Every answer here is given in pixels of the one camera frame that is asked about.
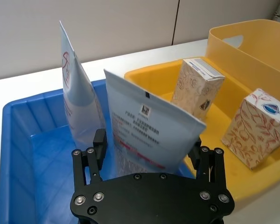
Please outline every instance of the cardboard box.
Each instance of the cardboard box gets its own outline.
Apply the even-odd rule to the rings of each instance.
[[[201,58],[184,59],[171,102],[203,119],[224,78]]]
[[[247,96],[222,142],[250,169],[280,145],[280,101],[261,89]]]

